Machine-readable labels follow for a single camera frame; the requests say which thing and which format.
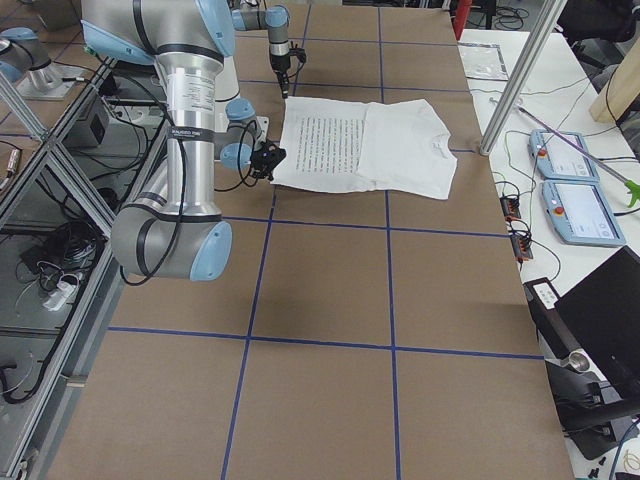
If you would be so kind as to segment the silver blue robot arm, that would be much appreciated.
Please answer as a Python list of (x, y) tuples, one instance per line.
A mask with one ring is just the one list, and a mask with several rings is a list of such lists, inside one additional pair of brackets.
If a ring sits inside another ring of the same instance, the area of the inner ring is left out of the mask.
[(111, 231), (121, 266), (145, 279), (211, 281), (227, 264), (232, 229), (214, 202), (214, 160), (242, 178), (273, 177), (286, 152), (261, 136), (252, 105), (226, 107), (216, 130), (216, 79), (235, 52), (233, 11), (225, 1), (85, 1), (86, 44), (120, 61), (152, 65), (166, 93), (167, 160)]
[(291, 44), (289, 41), (290, 15), (286, 7), (275, 5), (265, 10), (259, 8), (234, 9), (231, 13), (236, 31), (267, 32), (269, 62), (274, 72), (283, 99), (289, 96), (291, 68)]

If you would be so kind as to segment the third grey robot base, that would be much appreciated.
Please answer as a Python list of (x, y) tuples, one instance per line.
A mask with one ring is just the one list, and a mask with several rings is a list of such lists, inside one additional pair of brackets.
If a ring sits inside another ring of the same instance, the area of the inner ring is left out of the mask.
[(13, 27), (1, 32), (1, 73), (23, 98), (53, 101), (68, 95), (85, 68), (54, 63), (33, 30)]

